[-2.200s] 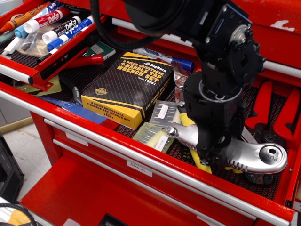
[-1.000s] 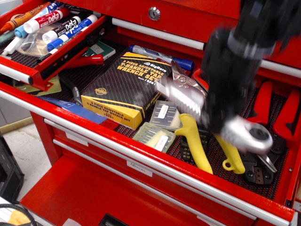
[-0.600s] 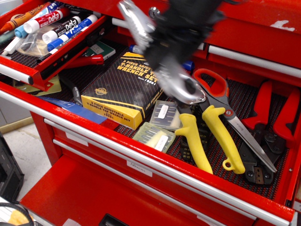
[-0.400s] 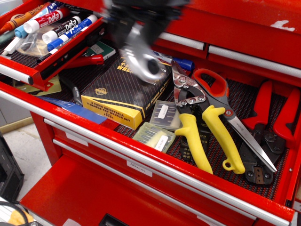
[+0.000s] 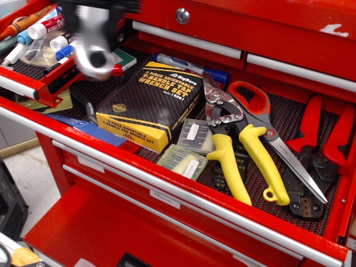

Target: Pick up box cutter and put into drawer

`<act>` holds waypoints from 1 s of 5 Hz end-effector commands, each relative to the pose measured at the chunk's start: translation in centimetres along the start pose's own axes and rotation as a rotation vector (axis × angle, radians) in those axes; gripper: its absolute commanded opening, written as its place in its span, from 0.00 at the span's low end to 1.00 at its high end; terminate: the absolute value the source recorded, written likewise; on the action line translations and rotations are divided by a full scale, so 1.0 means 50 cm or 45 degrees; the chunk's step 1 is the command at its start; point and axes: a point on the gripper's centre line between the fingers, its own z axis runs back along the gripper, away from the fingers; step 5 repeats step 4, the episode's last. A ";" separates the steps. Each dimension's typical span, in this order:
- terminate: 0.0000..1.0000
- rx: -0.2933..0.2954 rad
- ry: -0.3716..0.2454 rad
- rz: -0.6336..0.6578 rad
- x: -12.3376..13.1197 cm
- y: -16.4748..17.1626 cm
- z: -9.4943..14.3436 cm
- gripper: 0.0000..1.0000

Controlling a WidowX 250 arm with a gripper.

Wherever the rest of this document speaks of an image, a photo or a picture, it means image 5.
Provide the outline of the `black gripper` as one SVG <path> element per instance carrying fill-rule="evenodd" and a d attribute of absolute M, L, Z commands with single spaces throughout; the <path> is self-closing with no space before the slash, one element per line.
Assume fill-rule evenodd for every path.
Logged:
<path fill-rule="evenodd" d="M 140 7 L 140 1 L 138 0 L 68 0 L 57 2 L 62 7 L 62 14 L 65 18 L 66 28 L 70 33 L 76 33 L 79 29 L 79 18 L 76 12 L 77 5 L 111 10 L 109 11 L 109 18 L 107 21 L 107 39 L 110 51 L 113 51 L 116 47 L 116 39 L 118 36 L 117 24 L 121 20 L 124 13 L 137 13 Z"/>

